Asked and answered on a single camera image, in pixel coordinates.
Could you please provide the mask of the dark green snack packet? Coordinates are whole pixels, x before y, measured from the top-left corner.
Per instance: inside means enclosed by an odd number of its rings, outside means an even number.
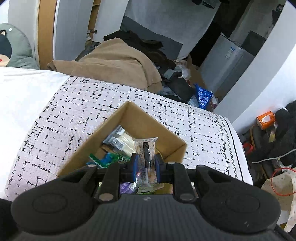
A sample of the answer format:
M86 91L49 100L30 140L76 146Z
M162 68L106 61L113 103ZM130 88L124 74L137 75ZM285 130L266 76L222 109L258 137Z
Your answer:
M130 157L126 157L116 153L107 153L102 159L95 157L93 154L90 154L88 159L89 162L87 163L87 165L94 164L99 169L105 169L110 164L115 162L128 162L130 160Z

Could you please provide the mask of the clear brown snack packet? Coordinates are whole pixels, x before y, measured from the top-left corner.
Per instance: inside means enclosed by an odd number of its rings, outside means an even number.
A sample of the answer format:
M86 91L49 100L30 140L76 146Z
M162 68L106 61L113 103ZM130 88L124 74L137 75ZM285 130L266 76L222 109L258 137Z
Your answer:
M141 178L141 184L156 184L157 177L155 171L154 156L156 154L156 141L154 138L134 138L136 153L140 157L138 169Z

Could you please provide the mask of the long white cracker packet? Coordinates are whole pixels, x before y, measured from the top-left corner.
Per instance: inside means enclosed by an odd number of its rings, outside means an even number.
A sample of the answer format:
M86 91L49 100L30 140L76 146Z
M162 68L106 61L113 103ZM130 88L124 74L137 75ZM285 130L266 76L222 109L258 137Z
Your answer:
M127 157L131 157L136 152L133 138L121 125L106 137L103 144L112 146L114 152Z

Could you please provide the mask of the blue snack packet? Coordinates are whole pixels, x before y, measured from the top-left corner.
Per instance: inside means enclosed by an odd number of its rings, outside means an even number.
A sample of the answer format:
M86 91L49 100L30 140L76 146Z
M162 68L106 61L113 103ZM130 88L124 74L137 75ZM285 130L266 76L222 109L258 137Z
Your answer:
M114 153L107 153L104 158L101 159L101 163L106 166L114 162L118 162L118 155Z

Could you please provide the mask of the purple candy packet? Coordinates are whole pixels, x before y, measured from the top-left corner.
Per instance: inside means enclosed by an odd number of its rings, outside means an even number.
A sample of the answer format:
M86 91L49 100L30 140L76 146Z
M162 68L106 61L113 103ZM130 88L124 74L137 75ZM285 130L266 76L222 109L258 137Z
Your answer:
M135 194L137 193L137 190L139 188L139 183L133 182L133 183L121 183L120 185L120 194Z

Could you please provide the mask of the brown cardboard box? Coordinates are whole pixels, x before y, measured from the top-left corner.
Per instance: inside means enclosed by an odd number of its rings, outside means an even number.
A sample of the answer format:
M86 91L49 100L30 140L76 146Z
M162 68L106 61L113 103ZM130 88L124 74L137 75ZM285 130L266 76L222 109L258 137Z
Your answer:
M127 101L77 149L58 176L65 176L84 166L90 154L98 159L111 151L130 156L138 150L134 146L134 138L145 142L148 138L157 138L156 153L161 154L165 162L183 161L187 144L135 103Z

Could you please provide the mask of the black clothes on floor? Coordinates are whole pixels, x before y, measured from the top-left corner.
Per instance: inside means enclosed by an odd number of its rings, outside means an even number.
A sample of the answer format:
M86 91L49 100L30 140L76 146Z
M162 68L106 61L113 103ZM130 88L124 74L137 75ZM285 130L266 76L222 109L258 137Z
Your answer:
M106 41L114 38L122 39L152 61L162 79L156 86L154 91L156 94L182 103L188 103L195 95L195 89L182 77L181 69L161 51L162 42L140 39L132 31L116 31L104 36L103 39Z

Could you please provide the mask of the patterned white bed cover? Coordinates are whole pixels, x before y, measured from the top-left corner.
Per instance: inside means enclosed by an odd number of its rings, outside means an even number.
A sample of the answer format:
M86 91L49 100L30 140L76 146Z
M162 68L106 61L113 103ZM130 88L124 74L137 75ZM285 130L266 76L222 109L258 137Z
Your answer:
M230 121L168 98L104 81L49 71L1 68L1 198L56 177L74 152L131 101L178 135L187 168L206 165L252 184Z

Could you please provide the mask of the black clothes pile on chair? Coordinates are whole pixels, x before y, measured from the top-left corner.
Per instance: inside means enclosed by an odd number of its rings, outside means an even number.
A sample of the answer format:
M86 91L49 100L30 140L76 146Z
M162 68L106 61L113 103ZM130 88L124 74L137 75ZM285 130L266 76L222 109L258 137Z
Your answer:
M284 166L295 164L295 101L275 113L275 140L247 155L254 164L279 159Z

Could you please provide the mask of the orange tissue box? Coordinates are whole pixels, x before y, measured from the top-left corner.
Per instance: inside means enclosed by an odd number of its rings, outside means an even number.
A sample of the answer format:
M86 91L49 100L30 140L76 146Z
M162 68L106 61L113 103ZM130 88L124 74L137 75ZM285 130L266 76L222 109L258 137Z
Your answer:
M261 130L265 130L272 126L275 121L274 113L271 111L268 111L267 113L264 113L256 118L257 125L260 127Z

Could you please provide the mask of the floral tablecloth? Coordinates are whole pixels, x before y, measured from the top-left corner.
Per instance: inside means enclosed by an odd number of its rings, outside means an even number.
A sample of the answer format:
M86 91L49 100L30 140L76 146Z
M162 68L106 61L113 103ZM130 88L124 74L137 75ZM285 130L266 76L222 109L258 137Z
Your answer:
M281 213L277 224L285 232L295 227L295 168L282 168L267 179L262 190L271 193L280 203Z

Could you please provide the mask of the tan blanket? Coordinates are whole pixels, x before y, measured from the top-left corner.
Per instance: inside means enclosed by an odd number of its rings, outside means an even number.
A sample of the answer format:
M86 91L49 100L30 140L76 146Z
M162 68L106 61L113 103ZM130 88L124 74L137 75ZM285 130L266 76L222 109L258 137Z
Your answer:
M101 43L79 61L53 60L47 67L71 76L123 84L152 93L163 89L161 75L152 61L118 38Z

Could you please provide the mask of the grey mini fridge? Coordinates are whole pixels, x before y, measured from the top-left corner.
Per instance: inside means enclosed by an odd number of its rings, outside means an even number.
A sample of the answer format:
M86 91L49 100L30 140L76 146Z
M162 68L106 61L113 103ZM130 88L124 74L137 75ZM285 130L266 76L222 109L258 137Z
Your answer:
M221 101L253 59L252 54L221 33L199 72L207 89Z

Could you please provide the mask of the grey plush toy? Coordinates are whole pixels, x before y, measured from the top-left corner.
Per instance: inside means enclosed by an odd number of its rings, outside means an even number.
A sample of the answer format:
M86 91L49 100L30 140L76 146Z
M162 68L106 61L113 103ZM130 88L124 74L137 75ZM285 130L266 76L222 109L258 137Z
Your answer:
M0 48L1 67L40 69L33 58L29 40L15 26L8 23L1 24Z

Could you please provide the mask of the white wardrobe door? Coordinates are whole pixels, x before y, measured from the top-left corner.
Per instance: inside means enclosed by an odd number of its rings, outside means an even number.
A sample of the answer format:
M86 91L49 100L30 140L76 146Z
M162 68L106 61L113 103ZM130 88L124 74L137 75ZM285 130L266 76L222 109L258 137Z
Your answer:
M93 1L59 0L56 4L53 59L75 60L85 49Z

